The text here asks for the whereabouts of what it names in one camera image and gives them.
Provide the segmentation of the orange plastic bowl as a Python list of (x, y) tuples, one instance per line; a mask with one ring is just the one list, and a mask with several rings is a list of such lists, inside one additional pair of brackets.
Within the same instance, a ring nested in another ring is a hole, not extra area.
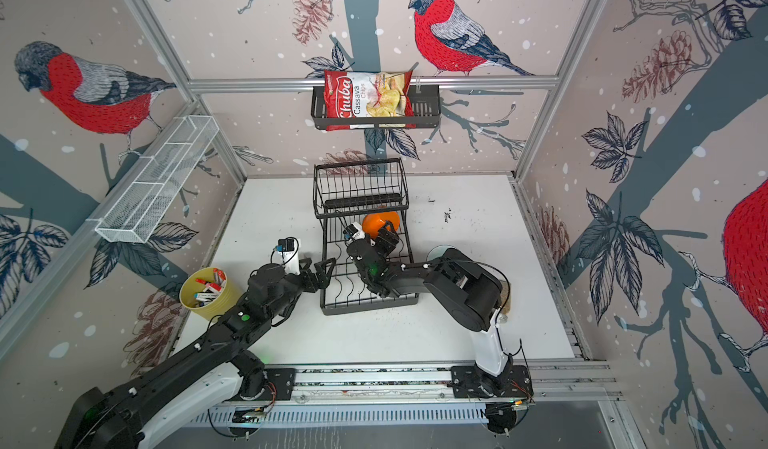
[(397, 212), (376, 212), (364, 216), (363, 232), (371, 239), (376, 239), (382, 229), (396, 234), (400, 228), (401, 219)]

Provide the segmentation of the light green ceramic bowl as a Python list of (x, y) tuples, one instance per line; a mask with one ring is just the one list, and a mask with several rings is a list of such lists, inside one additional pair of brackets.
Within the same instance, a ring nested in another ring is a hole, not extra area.
[(428, 252), (426, 259), (433, 260), (433, 259), (442, 257), (445, 254), (445, 252), (449, 249), (454, 249), (454, 246), (450, 244), (441, 244), (441, 245), (435, 246)]

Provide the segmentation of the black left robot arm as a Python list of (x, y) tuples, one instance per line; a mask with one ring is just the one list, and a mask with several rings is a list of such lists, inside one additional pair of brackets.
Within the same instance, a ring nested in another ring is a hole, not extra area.
[(242, 393), (266, 387), (264, 364), (250, 348), (288, 318), (305, 292), (325, 289), (336, 261), (300, 260), (298, 273), (277, 263), (254, 270), (244, 294), (204, 333), (149, 372), (108, 392), (92, 388), (73, 404), (58, 448), (154, 448), (194, 417)]

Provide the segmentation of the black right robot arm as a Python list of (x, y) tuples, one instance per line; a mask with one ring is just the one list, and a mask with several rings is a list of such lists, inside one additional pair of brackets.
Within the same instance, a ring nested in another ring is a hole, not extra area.
[(504, 306), (503, 284), (483, 265), (453, 246), (432, 252), (422, 263), (389, 259), (399, 236), (387, 222), (371, 237), (358, 223), (343, 230), (346, 252), (367, 289), (383, 298), (431, 294), (446, 312), (471, 332), (475, 355), (473, 375), (456, 382), (471, 396), (507, 397), (512, 359), (503, 349), (497, 322)]

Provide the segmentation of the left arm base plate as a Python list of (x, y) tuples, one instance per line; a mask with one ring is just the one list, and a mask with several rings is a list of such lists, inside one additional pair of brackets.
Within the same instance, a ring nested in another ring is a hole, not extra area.
[(292, 398), (297, 371), (295, 368), (266, 367), (246, 376), (231, 401), (289, 401)]

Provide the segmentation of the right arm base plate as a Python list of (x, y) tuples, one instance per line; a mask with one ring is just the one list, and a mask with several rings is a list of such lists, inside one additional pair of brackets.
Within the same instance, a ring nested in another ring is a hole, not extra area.
[(528, 367), (511, 363), (498, 376), (492, 376), (476, 365), (453, 366), (448, 386), (457, 399), (529, 400), (534, 394)]

